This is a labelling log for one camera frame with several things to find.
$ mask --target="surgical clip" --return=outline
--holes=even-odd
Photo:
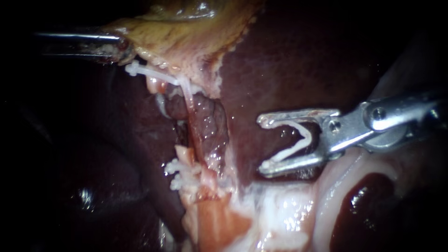
[[[376,99],[360,103],[341,115],[337,109],[304,109],[261,114],[257,123],[264,129],[288,125],[304,137],[291,148],[262,162],[258,171],[267,178],[309,170],[344,155],[349,147],[360,146],[370,152],[387,152],[429,135],[422,121],[437,118],[437,105],[446,93],[430,91]],[[289,157],[311,143],[311,133],[301,123],[316,123],[322,130],[314,152]]]

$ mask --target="metal instrument jaw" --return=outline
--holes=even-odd
[[[370,152],[387,152],[429,135],[422,126],[427,116],[437,115],[437,105],[445,102],[446,93],[434,91],[376,99],[360,103],[345,115],[336,109],[305,109],[259,115],[264,129],[281,125],[295,127],[305,139],[265,160],[258,171],[272,178],[310,170],[344,155],[345,149],[360,146]],[[314,152],[289,158],[309,145],[313,137],[301,123],[316,123],[322,130]]]
[[[133,56],[133,48],[124,38],[100,28],[72,28],[62,32],[36,32],[36,43],[42,56],[80,58],[98,63],[115,63]]]

